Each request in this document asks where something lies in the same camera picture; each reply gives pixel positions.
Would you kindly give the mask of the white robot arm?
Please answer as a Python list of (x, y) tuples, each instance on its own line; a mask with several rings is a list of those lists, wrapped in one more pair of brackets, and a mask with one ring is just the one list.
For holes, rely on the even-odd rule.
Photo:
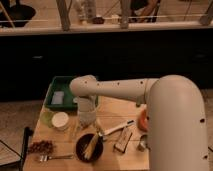
[(94, 116), (95, 98), (112, 97), (147, 106), (150, 171), (210, 171), (205, 105), (196, 84), (180, 75), (99, 81), (73, 79), (78, 116)]

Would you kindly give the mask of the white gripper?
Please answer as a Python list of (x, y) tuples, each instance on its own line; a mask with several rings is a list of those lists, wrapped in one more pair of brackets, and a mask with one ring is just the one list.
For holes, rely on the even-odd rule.
[(96, 121), (96, 104), (93, 97), (78, 97), (77, 106), (78, 121), (83, 128)]

